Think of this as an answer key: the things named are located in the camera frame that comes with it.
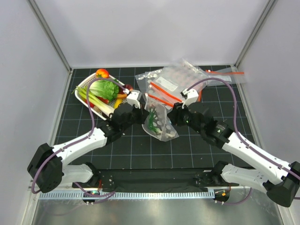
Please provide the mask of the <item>clear dotted zip bag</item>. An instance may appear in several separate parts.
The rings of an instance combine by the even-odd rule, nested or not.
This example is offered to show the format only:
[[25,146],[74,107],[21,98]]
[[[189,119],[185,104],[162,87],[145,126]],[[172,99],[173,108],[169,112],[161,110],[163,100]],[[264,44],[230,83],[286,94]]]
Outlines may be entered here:
[[143,130],[151,135],[152,137],[158,139],[159,141],[167,142],[172,139],[178,138],[179,135],[173,125],[171,124],[170,119],[167,117],[168,110],[170,107],[166,107],[164,104],[160,103],[158,100],[147,97],[146,104],[145,104],[145,110],[149,112],[150,108],[154,107],[157,111],[158,116],[158,127],[161,129],[162,133],[156,135],[154,132],[151,132],[147,125],[148,125],[148,117],[145,120],[145,123],[142,124]]

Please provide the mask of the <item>green lettuce head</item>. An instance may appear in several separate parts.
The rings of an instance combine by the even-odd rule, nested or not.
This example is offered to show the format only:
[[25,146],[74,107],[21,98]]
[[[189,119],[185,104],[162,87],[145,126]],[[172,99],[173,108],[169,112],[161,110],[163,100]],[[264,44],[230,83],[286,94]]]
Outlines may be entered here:
[[90,92],[97,97],[111,101],[117,98],[119,86],[108,80],[99,80],[90,86]]

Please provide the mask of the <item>white perforated plastic basket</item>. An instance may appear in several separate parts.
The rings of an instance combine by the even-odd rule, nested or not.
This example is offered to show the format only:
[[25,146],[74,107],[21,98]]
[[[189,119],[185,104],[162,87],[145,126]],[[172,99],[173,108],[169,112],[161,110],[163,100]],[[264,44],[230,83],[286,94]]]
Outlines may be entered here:
[[[129,90],[125,89],[123,86],[125,85],[124,83],[122,83],[121,81],[119,81],[118,79],[116,79],[115,77],[111,76],[109,78],[97,78],[96,74],[93,73],[90,76],[88,76],[87,78],[85,78],[79,85],[79,87],[84,87],[87,86],[87,96],[89,94],[90,91],[90,86],[95,82],[95,81],[99,81],[99,80],[108,80],[111,81],[113,83],[115,83],[116,85],[119,86],[119,93],[118,94],[128,94]],[[111,106],[114,109],[114,104],[115,104],[115,99],[109,101],[107,99],[101,98],[101,97],[97,97],[98,99],[100,99],[101,101],[103,101],[104,103],[108,104],[109,106]]]

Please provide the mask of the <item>green onion stalk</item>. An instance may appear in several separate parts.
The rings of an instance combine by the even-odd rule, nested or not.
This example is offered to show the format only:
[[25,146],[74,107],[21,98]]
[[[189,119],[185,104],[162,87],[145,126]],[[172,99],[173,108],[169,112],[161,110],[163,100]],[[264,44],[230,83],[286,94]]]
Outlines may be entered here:
[[157,111],[154,107],[151,107],[149,110],[149,117],[148,117],[148,129],[151,132],[154,132],[156,135],[161,134],[162,131],[161,129],[158,127],[158,115],[157,115]]

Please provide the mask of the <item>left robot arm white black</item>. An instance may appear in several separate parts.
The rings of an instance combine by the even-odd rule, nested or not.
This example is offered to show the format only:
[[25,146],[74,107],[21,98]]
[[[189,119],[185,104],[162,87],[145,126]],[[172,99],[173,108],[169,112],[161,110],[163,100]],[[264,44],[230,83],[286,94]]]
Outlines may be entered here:
[[101,121],[82,136],[54,146],[47,143],[40,145],[27,167],[33,179],[32,185],[38,186],[42,193],[68,183],[81,183],[90,188],[97,186],[101,175],[92,163],[71,163],[94,149],[118,140],[133,124],[144,124],[148,115],[149,112],[143,106],[136,108],[122,103],[110,118]]

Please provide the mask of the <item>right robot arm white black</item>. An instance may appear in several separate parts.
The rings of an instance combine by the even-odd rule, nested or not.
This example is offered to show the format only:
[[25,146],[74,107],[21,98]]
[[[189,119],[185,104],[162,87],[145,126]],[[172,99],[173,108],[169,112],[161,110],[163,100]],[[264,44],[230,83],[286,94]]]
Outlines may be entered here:
[[192,128],[208,144],[252,166],[244,169],[218,161],[211,172],[199,179],[202,185],[248,186],[265,193],[278,205],[291,206],[300,188],[299,162],[288,163],[265,152],[224,121],[215,120],[210,110],[199,102],[189,106],[176,103],[167,116],[173,125]]

